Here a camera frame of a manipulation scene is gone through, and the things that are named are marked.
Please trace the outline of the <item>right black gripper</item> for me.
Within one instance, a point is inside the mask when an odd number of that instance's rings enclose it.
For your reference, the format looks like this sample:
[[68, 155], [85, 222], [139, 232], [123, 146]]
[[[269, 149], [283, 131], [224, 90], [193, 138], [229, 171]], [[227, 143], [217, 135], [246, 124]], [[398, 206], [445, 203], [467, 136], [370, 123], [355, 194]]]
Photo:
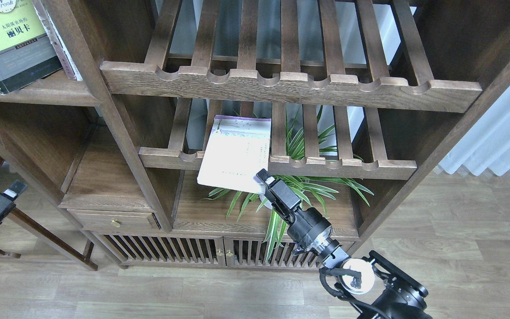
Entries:
[[299, 206], [301, 200], [293, 190], [283, 180], [275, 179], [266, 169], [261, 169], [256, 176], [267, 189], [267, 199], [289, 226], [287, 234], [297, 244], [293, 255], [306, 252], [318, 256], [331, 254], [333, 244], [330, 222], [314, 207], [302, 210]]

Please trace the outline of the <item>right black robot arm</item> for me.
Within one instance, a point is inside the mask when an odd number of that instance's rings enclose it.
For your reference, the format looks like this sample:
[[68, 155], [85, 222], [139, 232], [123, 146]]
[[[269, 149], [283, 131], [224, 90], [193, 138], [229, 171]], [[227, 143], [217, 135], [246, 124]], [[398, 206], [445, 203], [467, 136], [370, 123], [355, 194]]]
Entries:
[[319, 278], [332, 296], [349, 302], [361, 319], [428, 319], [427, 289], [375, 251], [352, 258], [332, 238], [332, 225], [313, 207], [300, 208], [300, 198], [265, 169], [257, 172], [265, 196], [289, 226], [294, 254], [313, 253], [322, 264]]

